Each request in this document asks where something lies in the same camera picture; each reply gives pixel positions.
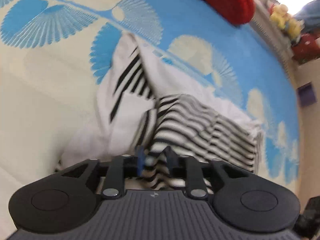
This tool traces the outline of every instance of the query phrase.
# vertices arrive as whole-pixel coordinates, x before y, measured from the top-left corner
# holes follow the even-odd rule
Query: ribbed gray panel
[[[289,230],[247,234],[222,223],[204,201],[179,190],[128,190],[125,197],[105,200],[90,221],[68,232],[39,235],[18,230],[9,240],[299,240]]]

